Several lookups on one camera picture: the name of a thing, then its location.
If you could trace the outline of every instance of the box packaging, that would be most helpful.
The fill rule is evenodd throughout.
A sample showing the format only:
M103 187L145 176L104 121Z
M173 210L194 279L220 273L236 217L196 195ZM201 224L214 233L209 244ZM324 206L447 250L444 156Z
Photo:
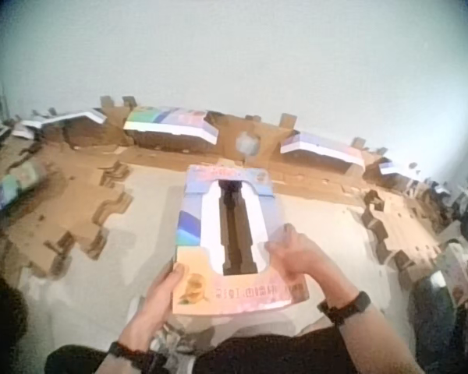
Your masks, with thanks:
M307 300L305 277L287 274L264 248L282 223L264 169L191 165L176 233L186 275L174 314L232 315Z

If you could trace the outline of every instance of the person's leg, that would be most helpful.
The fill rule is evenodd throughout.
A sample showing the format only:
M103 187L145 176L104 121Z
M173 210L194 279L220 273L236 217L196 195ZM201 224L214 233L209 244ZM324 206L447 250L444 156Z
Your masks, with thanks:
M65 345L47 357L45 374L92 374L104 361L106 354L93 348Z
M355 373L356 369L338 329L330 327L300 337L230 338L194 363L193 374L216 372Z

